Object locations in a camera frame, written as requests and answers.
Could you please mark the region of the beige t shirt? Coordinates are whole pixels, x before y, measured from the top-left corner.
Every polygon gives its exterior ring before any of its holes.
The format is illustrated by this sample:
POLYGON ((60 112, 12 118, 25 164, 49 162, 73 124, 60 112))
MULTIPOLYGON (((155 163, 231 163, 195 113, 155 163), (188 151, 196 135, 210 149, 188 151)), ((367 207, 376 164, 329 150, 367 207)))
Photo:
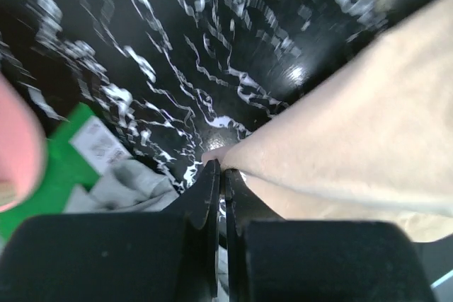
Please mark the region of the beige t shirt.
POLYGON ((452 0, 380 35, 308 95, 232 146, 285 219, 388 221, 422 243, 452 234, 452 0))

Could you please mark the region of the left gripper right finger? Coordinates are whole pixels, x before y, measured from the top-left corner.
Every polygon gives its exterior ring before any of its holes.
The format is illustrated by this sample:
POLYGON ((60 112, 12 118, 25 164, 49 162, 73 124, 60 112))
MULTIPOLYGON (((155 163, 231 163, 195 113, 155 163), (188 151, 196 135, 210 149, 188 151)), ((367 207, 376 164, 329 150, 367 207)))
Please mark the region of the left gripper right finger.
POLYGON ((434 301, 407 235, 379 221, 289 221, 224 174, 231 301, 434 301))

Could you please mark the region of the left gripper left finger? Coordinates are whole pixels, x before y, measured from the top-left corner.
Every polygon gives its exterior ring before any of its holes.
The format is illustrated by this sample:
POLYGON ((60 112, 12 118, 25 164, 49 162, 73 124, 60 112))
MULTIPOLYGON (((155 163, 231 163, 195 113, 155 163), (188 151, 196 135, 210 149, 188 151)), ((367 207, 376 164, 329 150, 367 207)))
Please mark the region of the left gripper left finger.
POLYGON ((1 254, 2 301, 211 301, 220 169, 160 212, 40 215, 1 254))

